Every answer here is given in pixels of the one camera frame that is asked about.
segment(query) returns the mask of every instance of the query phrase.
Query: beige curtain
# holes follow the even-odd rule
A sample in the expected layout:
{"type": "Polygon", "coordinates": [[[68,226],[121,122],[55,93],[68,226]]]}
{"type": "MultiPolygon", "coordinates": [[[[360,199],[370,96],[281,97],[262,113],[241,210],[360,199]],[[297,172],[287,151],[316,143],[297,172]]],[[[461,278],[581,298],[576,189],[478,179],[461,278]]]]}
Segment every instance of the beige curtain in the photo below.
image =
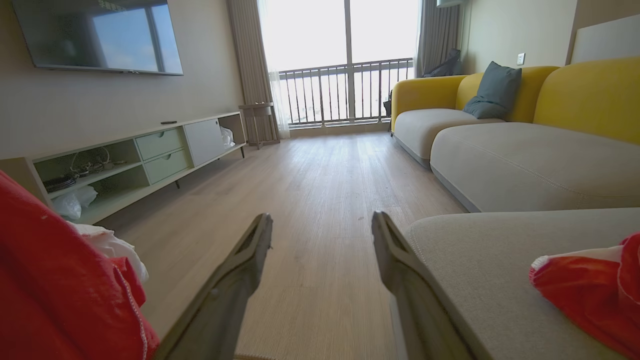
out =
{"type": "Polygon", "coordinates": [[[436,0],[422,0],[420,6],[419,37],[416,56],[413,59],[415,77],[447,59],[449,50],[458,44],[458,14],[460,5],[437,8],[436,0]]]}
{"type": "MultiPolygon", "coordinates": [[[[273,102],[257,0],[227,0],[227,8],[236,46],[244,103],[273,102]]],[[[269,118],[256,117],[256,123],[260,140],[277,139],[269,126],[269,118]]],[[[253,122],[246,122],[246,126],[249,143],[255,143],[257,139],[253,122]]]]}

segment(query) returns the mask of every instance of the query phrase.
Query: blue gray pillow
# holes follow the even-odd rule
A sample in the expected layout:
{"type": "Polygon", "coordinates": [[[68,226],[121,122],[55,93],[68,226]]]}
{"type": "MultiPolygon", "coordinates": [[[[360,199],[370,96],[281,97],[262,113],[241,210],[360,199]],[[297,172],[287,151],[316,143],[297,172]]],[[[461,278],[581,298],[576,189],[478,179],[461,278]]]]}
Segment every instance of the blue gray pillow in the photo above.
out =
{"type": "Polygon", "coordinates": [[[478,93],[462,109],[477,119],[504,120],[513,110],[522,80],[522,69],[500,66],[493,61],[486,68],[478,93]]]}

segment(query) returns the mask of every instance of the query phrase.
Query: yellow sofa armrest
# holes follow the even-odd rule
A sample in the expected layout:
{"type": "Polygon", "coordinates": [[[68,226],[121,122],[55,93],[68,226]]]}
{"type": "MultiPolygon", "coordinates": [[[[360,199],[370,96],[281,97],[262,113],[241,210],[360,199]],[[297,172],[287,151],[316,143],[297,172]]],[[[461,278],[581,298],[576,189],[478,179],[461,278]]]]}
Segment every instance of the yellow sofa armrest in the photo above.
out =
{"type": "Polygon", "coordinates": [[[396,130],[396,118],[405,111],[455,109],[458,87],[466,76],[409,79],[397,83],[391,97],[391,130],[396,130]]]}

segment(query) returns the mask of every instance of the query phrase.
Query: red fabric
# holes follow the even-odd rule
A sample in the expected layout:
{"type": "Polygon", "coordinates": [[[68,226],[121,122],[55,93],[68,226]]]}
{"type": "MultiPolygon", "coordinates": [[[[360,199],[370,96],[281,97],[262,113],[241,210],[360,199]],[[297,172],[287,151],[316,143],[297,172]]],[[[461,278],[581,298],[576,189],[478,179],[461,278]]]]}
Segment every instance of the red fabric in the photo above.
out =
{"type": "Polygon", "coordinates": [[[552,257],[531,283],[582,330],[640,359],[640,233],[622,241],[621,261],[552,257]]]}
{"type": "Polygon", "coordinates": [[[3,359],[150,359],[144,290],[126,258],[108,259],[0,171],[3,359]]]}

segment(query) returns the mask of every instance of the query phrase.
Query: television screen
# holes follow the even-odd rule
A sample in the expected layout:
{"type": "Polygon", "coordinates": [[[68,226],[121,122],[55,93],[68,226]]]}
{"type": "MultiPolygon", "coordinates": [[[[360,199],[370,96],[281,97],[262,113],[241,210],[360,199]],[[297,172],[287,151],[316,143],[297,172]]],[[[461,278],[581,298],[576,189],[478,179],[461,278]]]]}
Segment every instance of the television screen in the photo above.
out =
{"type": "Polygon", "coordinates": [[[33,63],[182,75],[166,0],[13,0],[33,63]]]}

